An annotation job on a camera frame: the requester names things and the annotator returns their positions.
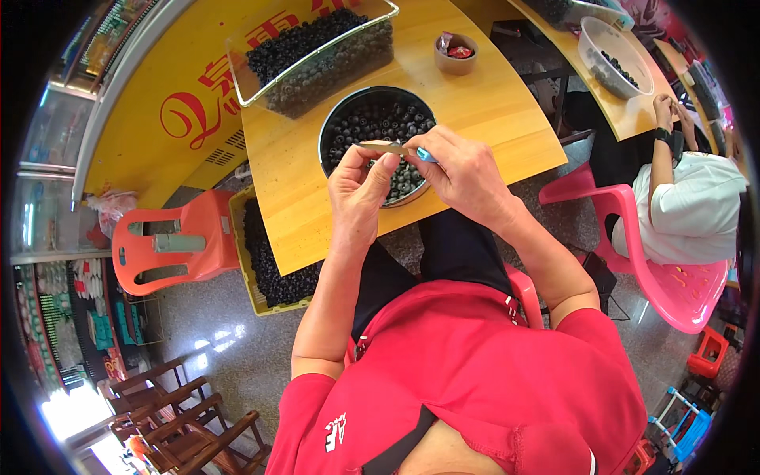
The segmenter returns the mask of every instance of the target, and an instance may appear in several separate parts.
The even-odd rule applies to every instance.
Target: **small brown cup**
[[[473,55],[469,58],[458,59],[450,58],[446,54],[442,53],[438,49],[438,38],[432,43],[432,54],[435,59],[435,66],[446,74],[456,74],[457,76],[464,76],[469,74],[475,69],[475,60],[477,59],[477,43],[469,36],[453,33],[451,42],[448,47],[464,46],[473,51]]]

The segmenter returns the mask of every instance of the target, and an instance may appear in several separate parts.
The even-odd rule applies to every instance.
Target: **blue plastic stool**
[[[660,414],[658,417],[649,416],[649,422],[659,427],[660,430],[665,435],[667,435],[668,445],[673,447],[673,454],[676,456],[678,461],[683,462],[694,451],[694,449],[697,447],[699,442],[701,442],[702,436],[710,428],[710,423],[712,422],[712,418],[710,417],[709,414],[707,414],[703,410],[698,409],[694,404],[691,404],[690,402],[688,402],[681,394],[679,394],[678,391],[676,391],[676,389],[673,386],[670,386],[667,392],[668,394],[672,394],[673,397],[670,398],[670,402],[667,404],[667,406],[665,406],[665,409],[663,410],[662,414]],[[676,426],[676,429],[671,434],[670,432],[668,432],[665,426],[662,425],[660,420],[663,417],[665,417],[665,414],[667,414],[667,412],[673,406],[673,402],[675,402],[677,398],[689,408],[689,412],[684,414],[683,418],[680,420],[680,422],[678,422],[678,426]],[[695,418],[692,421],[692,425],[689,426],[689,428],[686,430],[686,433],[683,435],[680,442],[676,444],[676,441],[673,439],[677,437],[679,430],[681,430],[681,426],[683,426],[683,423],[686,421],[686,418],[689,417],[689,414],[691,412],[695,414]]]

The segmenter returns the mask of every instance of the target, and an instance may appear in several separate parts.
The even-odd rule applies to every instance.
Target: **yellow table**
[[[684,89],[686,89],[686,93],[692,99],[692,104],[694,104],[694,108],[697,109],[697,113],[699,114],[699,120],[702,121],[702,131],[705,133],[705,136],[710,142],[710,149],[712,150],[713,154],[717,154],[717,143],[715,142],[715,136],[713,135],[712,129],[710,128],[710,121],[708,121],[705,110],[702,108],[702,104],[699,102],[699,98],[697,98],[697,95],[694,94],[694,90],[689,83],[689,79],[686,77],[686,75],[689,73],[689,63],[687,63],[686,58],[684,58],[681,53],[677,52],[676,49],[673,48],[669,43],[665,43],[661,40],[655,40],[654,44],[657,45],[657,48],[663,53],[665,59],[670,63],[670,67],[673,68],[673,71],[678,76],[679,81],[681,81]]]
[[[446,124],[493,148],[505,182],[514,183],[567,162],[559,141],[517,72],[464,14],[447,0],[398,0],[393,20],[395,60],[346,87],[297,121],[252,106],[242,111],[245,143],[261,215],[282,274],[323,259],[331,234],[327,179],[317,156],[320,127],[348,93],[394,85],[418,94]],[[443,30],[479,45],[475,71],[441,73],[433,41]],[[429,189],[412,203],[380,211],[384,234],[446,209]]]
[[[649,67],[649,72],[654,80],[654,94],[652,96],[637,96],[630,100],[622,100],[613,96],[594,78],[594,75],[586,68],[586,65],[578,54],[578,38],[568,31],[558,31],[549,25],[544,19],[530,9],[521,0],[508,0],[517,8],[531,23],[541,30],[554,46],[565,56],[568,63],[575,69],[578,76],[591,91],[594,99],[607,118],[615,138],[618,141],[639,135],[642,132],[655,129],[654,107],[652,100],[658,94],[674,96],[673,89],[668,84],[665,75],[654,62],[644,45],[631,32],[622,35],[633,45]]]

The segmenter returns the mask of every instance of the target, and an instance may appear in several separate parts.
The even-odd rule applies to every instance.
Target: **metal bowl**
[[[401,89],[400,87],[393,86],[371,86],[354,91],[351,94],[345,96],[340,102],[338,102],[338,104],[335,105],[335,107],[333,107],[325,121],[322,123],[322,127],[319,131],[317,155],[319,157],[319,164],[322,167],[322,172],[325,173],[325,176],[329,177],[330,173],[332,173],[332,169],[330,169],[330,160],[328,158],[328,151],[330,150],[331,140],[328,137],[325,137],[325,127],[328,124],[332,123],[333,118],[336,116],[345,116],[347,109],[352,109],[357,106],[364,105],[365,103],[388,104],[390,106],[396,102],[415,106],[426,116],[432,117],[432,120],[436,124],[438,123],[438,121],[435,120],[435,115],[432,113],[432,109],[430,109],[430,107],[425,104],[425,102],[416,94],[406,89]],[[411,192],[399,197],[395,201],[384,203],[382,207],[398,207],[410,203],[411,201],[419,198],[422,193],[424,193],[425,190],[427,190],[429,187],[430,183],[428,183],[427,180],[423,180]]]

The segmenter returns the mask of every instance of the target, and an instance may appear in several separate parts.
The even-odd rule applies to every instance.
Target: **red t-shirt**
[[[514,310],[476,283],[399,296],[337,381],[305,374],[285,388],[267,473],[362,473],[415,429],[421,405],[509,475],[620,473],[647,414],[615,325],[581,309],[530,329]]]

